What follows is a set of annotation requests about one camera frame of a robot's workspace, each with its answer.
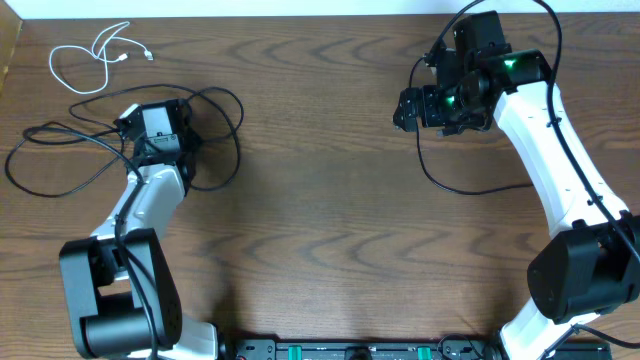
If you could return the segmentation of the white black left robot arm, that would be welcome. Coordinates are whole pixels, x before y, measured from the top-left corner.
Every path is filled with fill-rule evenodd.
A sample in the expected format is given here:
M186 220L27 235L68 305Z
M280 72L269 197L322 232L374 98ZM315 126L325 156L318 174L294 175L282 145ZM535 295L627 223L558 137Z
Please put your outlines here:
M86 359L217 359L214 325L182 311L160 241L195 176L201 139L184 99L134 104L114 122L134 144L107 219L59 253L76 351Z

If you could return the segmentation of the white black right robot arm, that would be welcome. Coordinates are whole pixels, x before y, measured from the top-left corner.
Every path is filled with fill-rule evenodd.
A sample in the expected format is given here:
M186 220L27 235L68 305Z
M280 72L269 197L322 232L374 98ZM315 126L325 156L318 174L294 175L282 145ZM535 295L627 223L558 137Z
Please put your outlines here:
M543 206L549 244L527 269L529 300L480 352L483 359L577 358L569 338L639 296L639 219L599 174L565 112L559 63L514 51L494 11L458 12L423 56L432 85L408 86L393 124L441 136L497 126Z

